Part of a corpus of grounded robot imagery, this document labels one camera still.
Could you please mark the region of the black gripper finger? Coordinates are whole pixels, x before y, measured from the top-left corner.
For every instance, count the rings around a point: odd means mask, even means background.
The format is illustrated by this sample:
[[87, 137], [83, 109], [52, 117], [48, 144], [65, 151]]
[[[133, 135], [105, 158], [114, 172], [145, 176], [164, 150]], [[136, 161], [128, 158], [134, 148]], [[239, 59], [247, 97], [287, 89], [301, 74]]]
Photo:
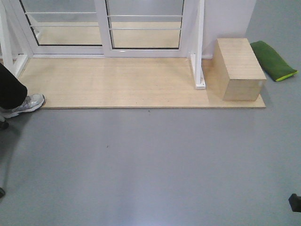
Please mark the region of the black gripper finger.
[[291, 194], [288, 199], [293, 212], [301, 212], [301, 197], [297, 194]]

